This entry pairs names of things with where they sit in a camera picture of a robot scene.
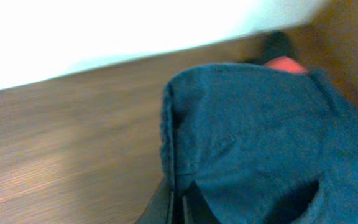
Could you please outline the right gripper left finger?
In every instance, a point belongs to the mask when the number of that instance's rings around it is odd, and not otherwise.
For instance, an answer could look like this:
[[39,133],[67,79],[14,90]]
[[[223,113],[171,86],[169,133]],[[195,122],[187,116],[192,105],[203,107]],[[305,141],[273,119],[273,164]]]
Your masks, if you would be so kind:
[[174,198],[168,181],[163,178],[145,211],[135,224],[172,224]]

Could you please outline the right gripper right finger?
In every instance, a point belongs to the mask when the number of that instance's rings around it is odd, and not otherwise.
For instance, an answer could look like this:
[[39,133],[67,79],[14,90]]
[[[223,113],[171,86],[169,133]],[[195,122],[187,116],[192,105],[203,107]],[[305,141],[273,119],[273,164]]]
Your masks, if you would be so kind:
[[185,191],[182,202],[184,224],[220,224],[195,182]]

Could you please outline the navy blue shorts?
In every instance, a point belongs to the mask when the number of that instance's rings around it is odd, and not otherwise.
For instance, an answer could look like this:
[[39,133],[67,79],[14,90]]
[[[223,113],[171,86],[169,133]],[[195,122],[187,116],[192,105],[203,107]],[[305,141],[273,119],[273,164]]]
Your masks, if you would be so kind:
[[181,72],[163,93],[162,168],[220,223],[358,223],[358,109],[318,70]]

